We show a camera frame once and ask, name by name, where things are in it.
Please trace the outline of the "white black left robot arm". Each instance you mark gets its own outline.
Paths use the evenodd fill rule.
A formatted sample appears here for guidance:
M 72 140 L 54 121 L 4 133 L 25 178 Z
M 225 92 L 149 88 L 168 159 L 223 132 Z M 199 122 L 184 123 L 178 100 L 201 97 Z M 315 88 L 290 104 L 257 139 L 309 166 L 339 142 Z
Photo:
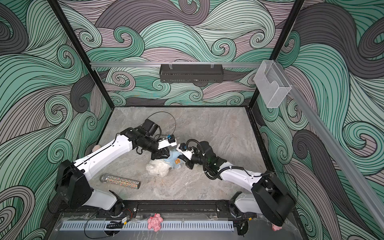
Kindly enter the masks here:
M 89 180 L 112 161 L 136 148 L 150 152 L 152 160 L 168 158 L 169 148 L 176 146 L 177 140 L 174 135 L 154 139 L 153 135 L 159 128 L 153 121 L 146 119 L 136 128 L 127 128 L 117 133 L 114 140 L 95 152 L 74 162 L 62 162 L 57 173 L 56 193 L 70 209 L 89 206 L 102 209 L 113 217 L 119 216 L 125 208 L 123 200 L 111 191 L 93 189 Z

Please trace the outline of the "white plush teddy bear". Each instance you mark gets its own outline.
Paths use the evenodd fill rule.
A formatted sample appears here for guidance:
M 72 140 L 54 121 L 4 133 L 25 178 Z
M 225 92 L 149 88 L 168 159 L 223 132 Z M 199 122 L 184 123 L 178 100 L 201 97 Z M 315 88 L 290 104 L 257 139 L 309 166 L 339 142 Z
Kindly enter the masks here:
M 165 177 L 171 168 L 171 165 L 163 160 L 153 160 L 146 165 L 148 174 L 158 177 Z

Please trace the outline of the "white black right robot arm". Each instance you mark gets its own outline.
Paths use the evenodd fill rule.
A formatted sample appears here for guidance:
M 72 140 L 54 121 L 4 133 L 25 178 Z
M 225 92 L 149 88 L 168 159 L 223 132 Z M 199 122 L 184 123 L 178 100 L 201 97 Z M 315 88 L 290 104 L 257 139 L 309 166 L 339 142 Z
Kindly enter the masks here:
M 188 168 L 200 165 L 210 180 L 227 181 L 248 191 L 235 194 L 229 201 L 229 209 L 236 217 L 261 214 L 273 225 L 282 227 L 297 203 L 273 172 L 257 173 L 235 166 L 218 157 L 206 141 L 188 140 L 179 144 L 177 151 Z

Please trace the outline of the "light blue fleece hoodie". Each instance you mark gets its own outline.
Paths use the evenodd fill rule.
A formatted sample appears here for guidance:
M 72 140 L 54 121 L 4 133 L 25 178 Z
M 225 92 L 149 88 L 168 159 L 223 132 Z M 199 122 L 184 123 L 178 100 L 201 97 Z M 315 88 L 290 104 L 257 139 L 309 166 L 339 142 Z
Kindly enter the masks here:
M 165 162 L 172 168 L 172 169 L 179 169 L 182 167 L 183 162 L 186 160 L 186 157 L 178 152 L 177 150 L 170 150 L 170 156 L 165 159 Z

